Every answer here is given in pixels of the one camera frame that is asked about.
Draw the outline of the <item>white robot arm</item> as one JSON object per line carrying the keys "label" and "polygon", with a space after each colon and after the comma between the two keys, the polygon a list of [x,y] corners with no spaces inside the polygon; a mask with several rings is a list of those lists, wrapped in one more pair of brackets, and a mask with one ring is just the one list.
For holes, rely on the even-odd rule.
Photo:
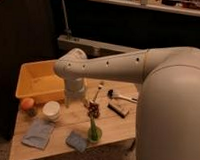
{"label": "white robot arm", "polygon": [[82,78],[139,83],[136,160],[200,160],[200,49],[165,47],[88,59],[74,48],[55,73],[73,94]]}

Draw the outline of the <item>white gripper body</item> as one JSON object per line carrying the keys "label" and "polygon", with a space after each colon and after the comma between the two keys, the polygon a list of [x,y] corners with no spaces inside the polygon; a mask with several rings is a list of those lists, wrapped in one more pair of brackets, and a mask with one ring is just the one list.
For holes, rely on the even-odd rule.
{"label": "white gripper body", "polygon": [[68,107],[73,102],[83,101],[86,98],[86,84],[84,78],[64,80],[64,105]]}

